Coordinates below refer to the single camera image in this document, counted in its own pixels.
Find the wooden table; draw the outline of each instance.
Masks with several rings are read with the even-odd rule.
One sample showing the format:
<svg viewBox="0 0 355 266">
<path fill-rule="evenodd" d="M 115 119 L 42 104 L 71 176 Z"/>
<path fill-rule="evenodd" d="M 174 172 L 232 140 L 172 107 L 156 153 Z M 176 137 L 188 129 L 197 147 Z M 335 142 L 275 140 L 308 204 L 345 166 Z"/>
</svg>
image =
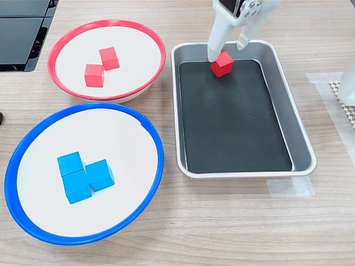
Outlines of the wooden table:
<svg viewBox="0 0 355 266">
<path fill-rule="evenodd" d="M 0 73 L 0 178 L 12 152 L 37 123 L 83 103 L 60 90 L 47 71 L 53 45 L 73 28 L 99 19 L 128 19 L 163 39 L 168 59 L 149 93 L 128 103 L 157 128 L 164 177 L 147 209 L 103 241 L 78 247 L 41 242 L 10 215 L 0 193 L 0 265 L 355 265 L 355 169 L 317 89 L 306 73 L 344 71 L 355 56 L 350 1 L 284 1 L 257 38 L 272 43 L 318 158 L 316 195 L 271 198 L 265 180 L 191 181 L 176 167 L 170 51 L 206 41 L 212 1 L 61 0 L 37 68 Z M 232 36 L 236 39 L 240 29 Z"/>
</svg>

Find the tray rim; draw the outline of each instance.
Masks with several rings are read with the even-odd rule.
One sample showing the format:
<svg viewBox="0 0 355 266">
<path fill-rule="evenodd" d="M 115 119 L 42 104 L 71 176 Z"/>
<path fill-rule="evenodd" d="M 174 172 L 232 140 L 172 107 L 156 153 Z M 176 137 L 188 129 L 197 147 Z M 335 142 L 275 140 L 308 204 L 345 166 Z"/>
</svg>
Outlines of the tray rim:
<svg viewBox="0 0 355 266">
<path fill-rule="evenodd" d="M 26 152 L 27 148 L 31 145 L 31 143 L 39 136 L 46 128 L 59 121 L 60 119 L 67 117 L 71 114 L 75 114 L 77 112 L 86 111 L 90 109 L 112 109 L 116 111 L 124 112 L 141 122 L 142 127 L 151 135 L 156 149 L 158 153 L 158 164 L 156 168 L 156 174 L 153 181 L 153 184 L 147 193 L 146 197 L 142 201 L 142 203 L 134 210 L 130 215 L 126 217 L 123 221 L 119 222 L 115 226 L 106 229 L 102 232 L 92 234 L 89 236 L 80 236 L 80 237 L 66 237 L 59 236 L 56 234 L 49 233 L 40 227 L 38 227 L 35 223 L 29 219 L 23 210 L 21 203 L 19 201 L 18 192 L 17 192 L 17 173 L 19 164 L 21 159 Z M 85 103 L 74 105 L 69 108 L 63 109 L 48 118 L 44 119 L 40 122 L 36 127 L 34 127 L 27 135 L 23 138 L 23 140 L 19 143 L 17 148 L 15 149 L 10 162 L 8 164 L 5 182 L 4 182 L 4 192 L 7 207 L 17 222 L 17 224 L 25 230 L 28 234 L 51 244 L 57 245 L 80 245 L 87 244 L 91 242 L 95 242 L 111 236 L 112 234 L 122 230 L 127 225 L 129 225 L 133 220 L 135 220 L 142 211 L 148 206 L 152 198 L 154 197 L 155 192 L 157 191 L 161 178 L 163 176 L 164 169 L 164 150 L 163 143 L 161 142 L 161 138 L 155 129 L 154 125 L 142 114 L 131 109 L 129 107 L 115 104 L 115 103 Z"/>
<path fill-rule="evenodd" d="M 155 43 L 158 45 L 159 50 L 160 50 L 160 56 L 161 56 L 160 57 L 160 65 L 159 65 L 159 68 L 158 68 L 157 72 L 155 73 L 155 75 L 147 83 L 145 83 L 141 87 L 139 87 L 135 90 L 132 90 L 128 93 L 125 93 L 125 94 L 120 94 L 120 95 L 116 95 L 116 96 L 109 96 L 109 97 L 94 97 L 94 96 L 75 93 L 75 92 L 71 91 L 68 87 L 66 87 L 60 81 L 60 79 L 57 76 L 57 72 L 55 70 L 55 64 L 57 62 L 58 55 L 62 51 L 62 49 L 67 45 L 67 43 L 69 43 L 76 36 L 78 36 L 84 32 L 87 32 L 89 30 L 96 29 L 96 28 L 102 28 L 102 27 L 127 27 L 127 28 L 136 29 L 136 30 L 139 30 L 139 31 L 147 34 L 150 38 L 152 38 L 155 41 Z M 147 26 L 145 26 L 143 24 L 133 22 L 133 21 L 124 21 L 124 20 L 120 20 L 120 19 L 105 19 L 102 21 L 94 21 L 94 22 L 90 22 L 90 23 L 81 25 L 81 26 L 71 30 L 70 32 L 68 32 L 64 36 L 62 36 L 60 38 L 60 40 L 56 42 L 56 44 L 54 45 L 54 47 L 50 51 L 47 65 L 48 65 L 49 75 L 52 78 L 52 80 L 54 81 L 54 83 L 58 87 L 60 87 L 62 90 L 64 90 L 66 93 L 69 93 L 73 96 L 76 96 L 76 97 L 79 97 L 82 99 L 87 99 L 87 100 L 111 101 L 111 100 L 124 100 L 124 99 L 129 98 L 130 96 L 133 96 L 136 94 L 138 96 L 139 93 L 141 93 L 142 91 L 144 91 L 144 89 L 146 89 L 148 86 L 150 86 L 151 83 L 160 75 L 160 73 L 162 72 L 162 70 L 164 68 L 165 61 L 166 61 L 166 49 L 165 49 L 163 41 L 161 40 L 161 38 L 159 37 L 159 35 L 155 31 L 153 31 L 152 29 L 148 28 Z"/>
<path fill-rule="evenodd" d="M 184 47 L 184 46 L 192 46 L 192 45 L 207 45 L 208 42 L 193 42 L 193 43 L 181 43 L 176 45 L 172 50 L 171 50 L 171 71 L 173 74 L 172 81 L 173 81 L 173 103 L 174 103 L 174 128 L 175 128 L 175 145 L 176 145 L 176 162 L 177 162 L 177 167 L 179 170 L 186 175 L 187 177 L 190 177 L 193 180 L 198 180 L 198 179 L 229 179 L 229 178 L 265 178 L 265 177 L 292 177 L 292 176 L 308 176 L 310 175 L 317 167 L 317 158 L 315 155 L 315 152 L 312 148 L 311 142 L 308 138 L 306 128 L 303 125 L 303 122 L 301 120 L 300 114 L 297 110 L 297 106 L 295 103 L 295 100 L 293 99 L 290 87 L 288 86 L 286 76 L 281 68 L 281 63 L 280 60 L 277 56 L 276 50 L 273 47 L 273 45 L 269 42 L 266 42 L 264 40 L 251 40 L 250 43 L 261 43 L 266 46 L 268 46 L 272 50 L 272 54 L 275 57 L 276 63 L 278 70 L 281 74 L 282 81 L 285 85 L 286 93 L 288 95 L 288 98 L 291 102 L 292 110 L 296 115 L 298 125 L 301 129 L 303 139 L 307 145 L 308 151 L 310 153 L 311 157 L 311 164 L 310 166 L 303 170 L 303 171 L 269 171 L 269 172 L 223 172 L 223 173 L 193 173 L 189 171 L 186 167 L 181 162 L 181 149 L 180 149 L 180 136 L 179 136 L 179 110 L 178 110 L 178 95 L 177 95 L 177 89 L 176 89 L 176 71 L 175 71 L 175 52 L 177 49 Z M 237 45 L 237 41 L 229 41 L 226 42 L 226 44 L 235 44 Z"/>
</svg>

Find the black object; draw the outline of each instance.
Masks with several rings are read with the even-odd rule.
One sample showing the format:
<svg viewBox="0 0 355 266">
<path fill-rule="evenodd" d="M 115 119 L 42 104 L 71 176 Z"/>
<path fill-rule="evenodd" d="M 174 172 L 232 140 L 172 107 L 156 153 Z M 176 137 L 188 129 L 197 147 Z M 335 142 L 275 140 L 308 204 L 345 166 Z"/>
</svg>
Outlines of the black object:
<svg viewBox="0 0 355 266">
<path fill-rule="evenodd" d="M 37 65 L 58 0 L 0 0 L 0 71 Z"/>
<path fill-rule="evenodd" d="M 245 0 L 219 0 L 236 17 L 240 15 L 240 7 Z"/>
<path fill-rule="evenodd" d="M 187 169 L 193 173 L 290 171 L 291 160 L 256 61 L 217 78 L 210 63 L 179 67 Z"/>
</svg>

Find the white robotic arm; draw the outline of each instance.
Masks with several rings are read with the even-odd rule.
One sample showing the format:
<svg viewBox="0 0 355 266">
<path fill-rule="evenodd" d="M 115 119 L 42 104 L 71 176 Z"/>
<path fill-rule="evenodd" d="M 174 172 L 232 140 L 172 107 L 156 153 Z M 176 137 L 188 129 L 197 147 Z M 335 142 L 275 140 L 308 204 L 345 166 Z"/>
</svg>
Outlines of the white robotic arm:
<svg viewBox="0 0 355 266">
<path fill-rule="evenodd" d="M 209 61 L 217 60 L 235 27 L 243 27 L 237 42 L 237 49 L 243 50 L 267 16 L 281 1 L 214 0 L 213 8 L 216 11 L 216 19 L 207 45 Z"/>
</svg>

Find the clear tape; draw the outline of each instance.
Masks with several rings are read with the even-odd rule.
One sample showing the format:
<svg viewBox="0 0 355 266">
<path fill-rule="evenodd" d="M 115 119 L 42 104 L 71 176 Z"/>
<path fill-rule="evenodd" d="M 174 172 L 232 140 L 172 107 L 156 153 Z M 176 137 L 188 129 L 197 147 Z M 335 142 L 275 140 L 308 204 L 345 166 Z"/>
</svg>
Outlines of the clear tape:
<svg viewBox="0 0 355 266">
<path fill-rule="evenodd" d="M 340 81 L 343 72 L 311 73 L 306 74 L 310 83 L 313 83 L 326 106 L 339 136 L 355 166 L 355 132 L 344 113 L 338 99 L 332 91 L 329 82 Z"/>
<path fill-rule="evenodd" d="M 287 180 L 266 180 L 272 198 L 311 197 L 315 194 L 309 176 L 292 177 Z"/>
</svg>

